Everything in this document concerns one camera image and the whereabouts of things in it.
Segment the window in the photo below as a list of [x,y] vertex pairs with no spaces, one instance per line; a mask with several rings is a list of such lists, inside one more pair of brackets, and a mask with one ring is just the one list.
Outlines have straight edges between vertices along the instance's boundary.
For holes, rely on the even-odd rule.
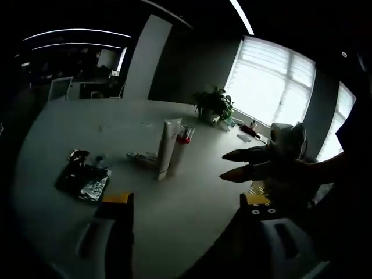
[[328,160],[342,152],[341,144],[339,143],[336,132],[348,118],[351,109],[355,103],[354,95],[344,86],[339,84],[338,97],[335,113],[333,115],[330,130],[325,138],[324,144],[316,158],[318,162]]
[[283,46],[244,38],[225,89],[234,107],[270,126],[302,121],[310,101],[315,63]]

